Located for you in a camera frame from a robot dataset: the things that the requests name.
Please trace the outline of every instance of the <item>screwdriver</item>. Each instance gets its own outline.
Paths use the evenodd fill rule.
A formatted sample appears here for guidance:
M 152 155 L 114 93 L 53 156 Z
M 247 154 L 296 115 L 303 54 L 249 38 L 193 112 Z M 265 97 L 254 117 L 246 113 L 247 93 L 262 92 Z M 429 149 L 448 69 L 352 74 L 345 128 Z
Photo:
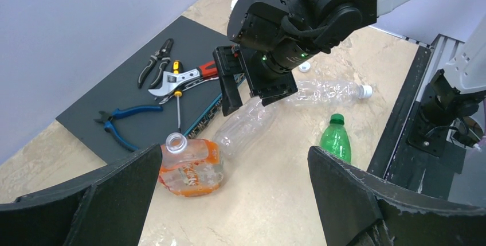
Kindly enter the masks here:
M 174 61 L 172 64 L 172 73 L 180 74 L 183 73 L 184 70 L 182 68 L 182 63 L 180 61 Z M 174 91 L 174 96 L 177 98 L 177 128 L 179 129 L 179 133 L 181 132 L 181 105 L 179 103 L 179 97 L 182 96 L 181 90 Z

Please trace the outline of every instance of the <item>white bottle cap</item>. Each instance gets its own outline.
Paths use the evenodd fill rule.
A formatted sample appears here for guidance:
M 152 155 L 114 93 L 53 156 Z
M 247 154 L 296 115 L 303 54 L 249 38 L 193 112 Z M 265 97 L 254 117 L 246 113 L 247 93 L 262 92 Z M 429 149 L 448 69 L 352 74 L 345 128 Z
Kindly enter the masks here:
M 306 61 L 306 62 L 302 63 L 301 65 L 299 65 L 299 70 L 302 73 L 308 72 L 309 69 L 311 69 L 311 64 L 308 61 Z
M 231 0 L 231 11 L 233 11 L 233 8 L 234 8 L 234 6 L 236 5 L 237 2 L 238 2 L 238 0 Z
M 373 87 L 369 85 L 362 85 L 362 87 L 363 87 L 363 96 L 361 97 L 361 99 L 368 99 L 369 97 L 371 97 L 371 95 L 373 95 Z

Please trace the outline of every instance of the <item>black-handled pliers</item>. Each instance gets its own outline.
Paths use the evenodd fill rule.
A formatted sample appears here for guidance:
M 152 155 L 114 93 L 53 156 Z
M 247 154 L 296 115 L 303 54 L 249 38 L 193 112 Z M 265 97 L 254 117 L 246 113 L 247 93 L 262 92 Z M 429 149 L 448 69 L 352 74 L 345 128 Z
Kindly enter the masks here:
M 162 76 L 164 73 L 164 70 L 166 69 L 167 65 L 170 62 L 170 50 L 172 49 L 172 46 L 174 44 L 174 40 L 172 38 L 169 38 L 166 40 L 164 45 L 155 52 L 152 56 L 150 56 L 150 60 L 148 61 L 147 66 L 142 70 L 140 75 L 138 76 L 138 88 L 142 88 L 143 83 L 145 82 L 145 79 L 147 78 L 148 74 L 152 71 L 152 69 L 155 67 L 158 61 L 160 61 L 159 68 L 157 69 L 157 74 L 155 76 L 154 81 L 148 86 L 149 89 L 155 88 L 158 84 L 160 84 L 160 81 L 162 81 Z
M 138 147 L 123 139 L 118 131 L 116 131 L 116 128 L 113 125 L 113 121 L 115 119 L 123 119 L 134 114 L 147 111 L 163 111 L 163 108 L 161 106 L 137 106 L 127 108 L 126 110 L 120 110 L 117 108 L 112 113 L 100 111 L 99 114 L 101 115 L 101 117 L 99 119 L 95 119 L 95 122 L 104 124 L 105 131 L 110 133 L 115 141 L 117 141 L 117 143 L 120 144 L 122 147 L 129 151 L 136 151 L 138 150 Z

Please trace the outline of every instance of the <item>green bottle cap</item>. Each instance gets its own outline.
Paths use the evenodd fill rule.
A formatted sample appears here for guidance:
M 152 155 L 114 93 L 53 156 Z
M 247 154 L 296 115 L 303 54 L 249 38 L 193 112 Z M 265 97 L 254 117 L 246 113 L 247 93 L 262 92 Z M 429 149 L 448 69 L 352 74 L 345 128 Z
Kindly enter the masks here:
M 344 125 L 344 116 L 336 113 L 331 115 L 331 120 L 329 121 L 329 124 L 342 124 Z

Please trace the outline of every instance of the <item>green plastic bottle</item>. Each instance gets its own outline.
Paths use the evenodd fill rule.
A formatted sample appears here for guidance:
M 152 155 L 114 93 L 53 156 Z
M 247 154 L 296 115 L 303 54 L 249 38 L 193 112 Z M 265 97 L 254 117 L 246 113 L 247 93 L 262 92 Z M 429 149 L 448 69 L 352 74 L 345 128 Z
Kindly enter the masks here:
M 333 114 L 329 126 L 320 138 L 319 146 L 331 154 L 351 163 L 351 146 L 348 133 L 344 128 L 344 116 Z

